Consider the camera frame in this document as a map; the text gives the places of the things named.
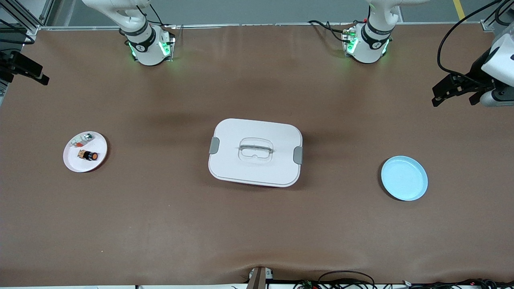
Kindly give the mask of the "white round plate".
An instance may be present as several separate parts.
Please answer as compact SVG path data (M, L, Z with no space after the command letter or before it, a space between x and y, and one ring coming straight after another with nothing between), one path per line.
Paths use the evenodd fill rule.
M83 147L71 147L68 141L64 150L62 159L68 169L77 173L86 173L99 168L107 158L108 155L108 142L106 138L97 132L86 131L79 134L90 133L94 136L94 139L90 141L86 146ZM87 150L98 153L97 161L87 161L78 157L79 150Z

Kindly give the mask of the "aluminium frame profile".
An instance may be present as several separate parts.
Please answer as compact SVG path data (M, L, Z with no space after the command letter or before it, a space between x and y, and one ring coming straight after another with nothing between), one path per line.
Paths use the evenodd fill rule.
M55 0L0 0L0 24L20 26L35 35L44 27Z
M514 0L501 0L492 7L490 14L481 20L486 32L501 31L514 22Z

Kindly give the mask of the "silver table edge rail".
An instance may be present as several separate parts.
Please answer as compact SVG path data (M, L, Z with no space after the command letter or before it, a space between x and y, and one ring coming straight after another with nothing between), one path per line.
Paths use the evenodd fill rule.
M399 22L397 27L401 24L454 24L453 22ZM253 27L253 26L308 26L308 22L278 22L275 24L168 24L165 28L170 29L209 29L209 28L223 28L223 27ZM118 26L44 26L40 27L38 31L117 31Z

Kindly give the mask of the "brown metal bracket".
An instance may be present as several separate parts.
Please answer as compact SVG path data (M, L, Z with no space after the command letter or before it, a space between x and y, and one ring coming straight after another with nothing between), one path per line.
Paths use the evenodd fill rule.
M270 289L268 281L272 280L272 269L268 267L255 267L250 271L246 289Z

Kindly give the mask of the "brown table mat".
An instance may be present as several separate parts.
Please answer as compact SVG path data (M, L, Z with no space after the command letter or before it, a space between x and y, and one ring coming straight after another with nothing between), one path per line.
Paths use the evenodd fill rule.
M131 59L117 31L41 31L0 106L0 287L239 283L361 271L378 283L514 280L514 107L431 104L447 24L401 25L362 65L312 26L185 29L175 57ZM287 188L215 179L228 118L303 135ZM73 172L79 133L108 142ZM380 179L393 156L425 169L415 201Z

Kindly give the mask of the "light blue round plate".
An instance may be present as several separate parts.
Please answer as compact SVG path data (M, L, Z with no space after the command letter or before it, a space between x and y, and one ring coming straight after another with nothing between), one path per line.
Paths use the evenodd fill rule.
M384 189L395 199L415 201L429 186L424 167L409 156L393 156L381 167L380 179Z

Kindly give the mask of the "white lidded storage box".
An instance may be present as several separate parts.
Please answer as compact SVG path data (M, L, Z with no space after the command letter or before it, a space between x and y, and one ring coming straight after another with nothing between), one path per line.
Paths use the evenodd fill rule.
M229 118L217 124L208 168L219 180L285 188L300 177L303 137L286 123Z

